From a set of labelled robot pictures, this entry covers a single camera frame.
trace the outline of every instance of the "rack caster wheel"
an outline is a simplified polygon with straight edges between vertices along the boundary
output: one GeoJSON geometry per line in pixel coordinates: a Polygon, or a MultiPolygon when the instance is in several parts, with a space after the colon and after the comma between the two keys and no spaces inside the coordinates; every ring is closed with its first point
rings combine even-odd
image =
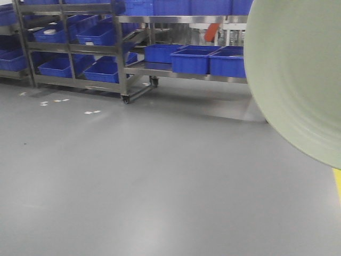
{"type": "Polygon", "coordinates": [[[130,97],[129,96],[122,96],[122,100],[124,104],[129,104],[130,103],[130,97]]]}
{"type": "Polygon", "coordinates": [[[150,77],[149,77],[149,82],[150,82],[150,84],[151,84],[154,88],[157,88],[158,85],[159,85],[159,78],[156,77],[156,76],[150,76],[150,77]]]}

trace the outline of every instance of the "red object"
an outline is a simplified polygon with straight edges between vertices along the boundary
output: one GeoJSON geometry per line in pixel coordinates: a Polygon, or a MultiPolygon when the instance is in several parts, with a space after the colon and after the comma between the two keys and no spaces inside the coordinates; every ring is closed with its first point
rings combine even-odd
{"type": "Polygon", "coordinates": [[[205,34],[205,41],[207,42],[212,42],[214,41],[214,37],[218,32],[220,23],[213,23],[211,25],[209,25],[206,34],[205,34]]]}

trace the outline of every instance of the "white lid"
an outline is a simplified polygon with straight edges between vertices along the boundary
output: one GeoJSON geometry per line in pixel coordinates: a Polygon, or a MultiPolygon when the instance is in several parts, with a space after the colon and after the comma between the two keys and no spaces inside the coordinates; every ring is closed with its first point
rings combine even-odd
{"type": "Polygon", "coordinates": [[[55,29],[48,29],[44,31],[44,35],[54,35],[57,33],[57,30],[55,29]]]}

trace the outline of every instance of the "metal pole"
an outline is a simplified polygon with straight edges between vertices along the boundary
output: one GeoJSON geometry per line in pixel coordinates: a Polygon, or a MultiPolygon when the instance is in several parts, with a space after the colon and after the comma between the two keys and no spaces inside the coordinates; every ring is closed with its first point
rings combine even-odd
{"type": "Polygon", "coordinates": [[[116,1],[111,0],[111,16],[112,16],[112,24],[114,26],[114,29],[116,31],[116,49],[117,49],[117,56],[116,56],[116,62],[118,67],[118,78],[119,78],[119,84],[121,87],[121,95],[128,96],[128,80],[127,75],[125,74],[124,68],[126,66],[125,64],[125,57],[124,57],[124,49],[123,49],[123,32],[122,32],[122,26],[121,23],[116,18],[116,1]]]}
{"type": "Polygon", "coordinates": [[[25,28],[25,21],[22,17],[21,11],[20,11],[20,3],[19,0],[12,0],[12,4],[13,4],[13,8],[14,11],[17,15],[17,17],[19,18],[19,38],[20,38],[20,43],[21,43],[21,47],[22,47],[22,51],[23,54],[26,58],[26,62],[27,62],[27,69],[28,69],[28,79],[29,79],[29,83],[32,87],[37,87],[37,84],[35,83],[34,80],[34,63],[33,63],[33,59],[32,56],[30,54],[30,51],[28,50],[28,45],[27,45],[27,36],[26,36],[26,28],[25,28]]]}
{"type": "Polygon", "coordinates": [[[70,60],[70,65],[71,65],[71,74],[72,74],[72,80],[74,83],[76,83],[76,72],[75,72],[75,63],[74,63],[74,59],[72,57],[71,54],[71,48],[70,48],[70,44],[71,44],[71,40],[70,40],[70,33],[69,33],[69,28],[68,28],[68,17],[67,15],[65,15],[64,12],[64,8],[63,8],[63,0],[59,0],[59,7],[60,7],[60,18],[63,21],[63,26],[64,26],[64,32],[65,32],[65,37],[67,39],[67,49],[68,49],[68,57],[70,60]]]}

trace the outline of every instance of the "plastic crate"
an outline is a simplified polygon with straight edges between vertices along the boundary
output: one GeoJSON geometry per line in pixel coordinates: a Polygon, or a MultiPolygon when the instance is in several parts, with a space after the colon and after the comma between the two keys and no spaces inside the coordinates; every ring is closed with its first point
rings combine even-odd
{"type": "MultiPolygon", "coordinates": [[[[75,31],[76,28],[71,27],[69,29],[70,31],[75,31]]],[[[56,25],[49,25],[46,28],[43,28],[33,33],[33,35],[36,41],[41,42],[41,43],[66,43],[67,42],[62,21],[57,22],[56,25]],[[56,33],[53,35],[45,35],[44,31],[49,30],[49,29],[55,29],[56,33]]]]}
{"type": "Polygon", "coordinates": [[[173,72],[188,74],[209,74],[209,55],[212,51],[181,50],[172,53],[173,72]]]}
{"type": "Polygon", "coordinates": [[[21,47],[19,35],[3,36],[0,35],[0,49],[15,50],[21,47]]]}
{"type": "Polygon", "coordinates": [[[13,4],[0,5],[0,12],[9,11],[13,9],[13,4]]]}
{"type": "Polygon", "coordinates": [[[227,46],[209,58],[211,75],[246,78],[242,46],[227,46]]]}
{"type": "MultiPolygon", "coordinates": [[[[110,4],[111,0],[65,0],[66,4],[110,4]]],[[[126,11],[124,0],[116,0],[115,12],[120,15],[126,11]]]]}
{"type": "Polygon", "coordinates": [[[232,0],[191,0],[192,15],[231,15],[232,0]]]}
{"type": "Polygon", "coordinates": [[[171,54],[177,52],[183,45],[154,44],[144,48],[146,62],[172,63],[171,54]]]}
{"type": "MultiPolygon", "coordinates": [[[[95,26],[98,22],[97,15],[74,15],[68,18],[68,29],[70,40],[77,39],[77,34],[85,31],[88,28],[95,26]]],[[[59,21],[56,25],[49,25],[34,33],[36,41],[42,43],[66,43],[67,38],[64,32],[63,22],[59,21]],[[55,29],[57,32],[53,35],[45,35],[44,31],[55,29]]]]}
{"type": "Polygon", "coordinates": [[[84,71],[84,75],[92,81],[119,83],[117,64],[114,62],[97,62],[84,71]]]}
{"type": "Polygon", "coordinates": [[[69,17],[68,25],[71,40],[75,40],[77,38],[77,34],[96,26],[98,20],[98,15],[74,15],[69,17]]]}
{"type": "Polygon", "coordinates": [[[8,26],[17,22],[17,16],[13,10],[0,11],[0,26],[8,26]]]}
{"type": "Polygon", "coordinates": [[[59,4],[59,0],[25,0],[27,5],[37,5],[37,4],[59,4]]]}
{"type": "Polygon", "coordinates": [[[154,0],[126,0],[126,12],[128,16],[153,16],[154,0]]]}
{"type": "Polygon", "coordinates": [[[21,71],[27,68],[26,58],[22,49],[17,49],[0,55],[0,69],[7,71],[21,71]]]}
{"type": "Polygon", "coordinates": [[[154,0],[154,15],[191,15],[191,1],[154,0]]]}
{"type": "Polygon", "coordinates": [[[116,33],[110,23],[100,23],[77,35],[81,44],[114,45],[116,33]]]}
{"type": "MultiPolygon", "coordinates": [[[[80,75],[88,66],[95,62],[93,55],[74,56],[75,72],[80,75]]],[[[38,67],[40,73],[45,76],[72,77],[71,64],[68,58],[55,58],[38,67]]]]}
{"type": "Polygon", "coordinates": [[[233,0],[232,15],[249,15],[253,0],[233,0]]]}

